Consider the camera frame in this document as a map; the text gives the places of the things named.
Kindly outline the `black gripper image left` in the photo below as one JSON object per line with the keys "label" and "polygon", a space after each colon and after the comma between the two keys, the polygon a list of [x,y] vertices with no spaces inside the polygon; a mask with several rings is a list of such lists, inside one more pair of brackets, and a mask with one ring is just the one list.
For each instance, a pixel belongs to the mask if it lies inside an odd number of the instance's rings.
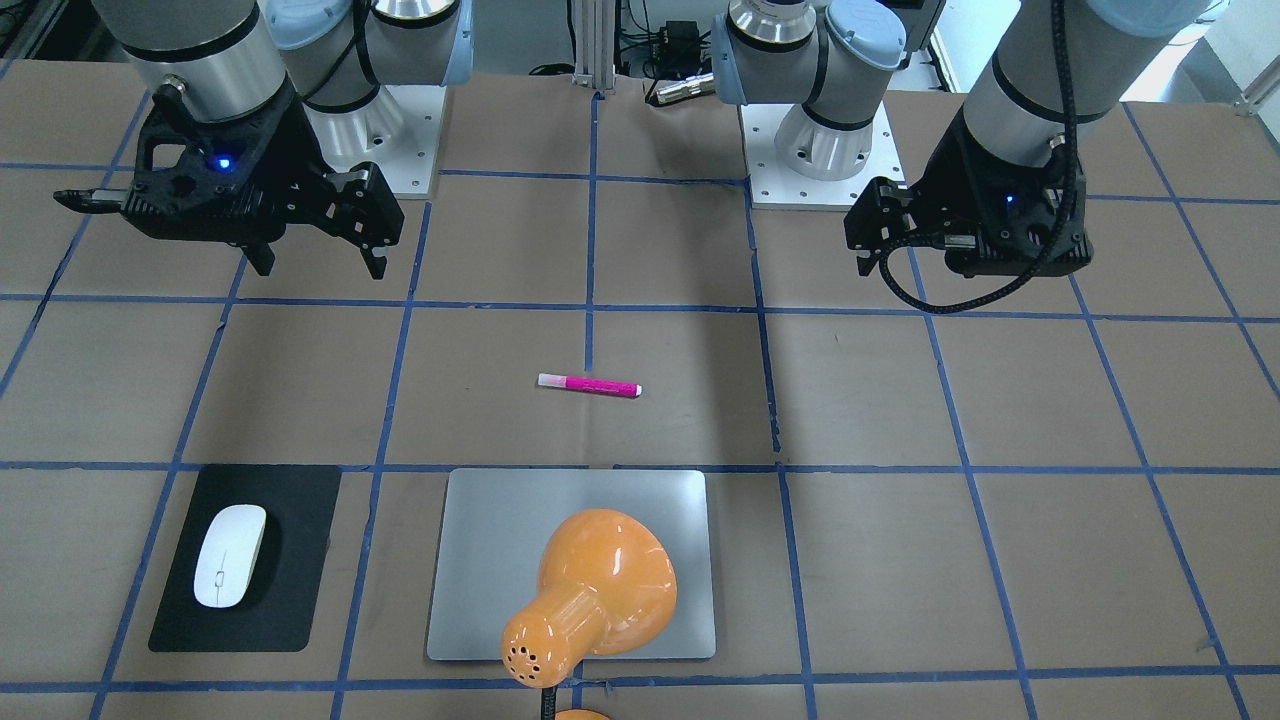
{"label": "black gripper image left", "polygon": [[[83,214],[119,214],[155,240],[228,243],[269,277],[273,242],[288,225],[334,234],[326,214],[337,201],[333,169],[289,81],[259,109],[202,123],[187,108],[191,87],[165,79],[140,129],[132,182],[124,190],[59,190],[56,202]],[[387,273],[388,247],[362,245],[374,281]]]}

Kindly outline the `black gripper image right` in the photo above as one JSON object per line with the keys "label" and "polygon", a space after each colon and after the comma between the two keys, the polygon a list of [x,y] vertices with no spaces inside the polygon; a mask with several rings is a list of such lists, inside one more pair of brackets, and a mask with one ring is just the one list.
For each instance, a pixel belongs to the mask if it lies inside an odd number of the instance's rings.
{"label": "black gripper image right", "polygon": [[[970,249],[950,249],[951,272],[1019,275],[1052,236],[1065,181],[1064,146],[1029,167],[982,146],[957,113],[915,183],[915,223],[923,231],[972,234]],[[876,269],[876,254],[858,250],[858,274]]]}

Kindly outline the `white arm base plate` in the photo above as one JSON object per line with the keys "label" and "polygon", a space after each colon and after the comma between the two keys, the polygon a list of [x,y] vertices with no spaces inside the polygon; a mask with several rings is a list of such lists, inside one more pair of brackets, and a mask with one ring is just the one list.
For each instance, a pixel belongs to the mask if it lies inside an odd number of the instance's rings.
{"label": "white arm base plate", "polygon": [[330,167],[351,170],[370,161],[398,199],[429,199],[447,99],[447,87],[393,85],[351,111],[305,110]]}
{"label": "white arm base plate", "polygon": [[753,204],[847,211],[877,177],[908,187],[884,105],[859,129],[832,129],[797,102],[741,106]]}

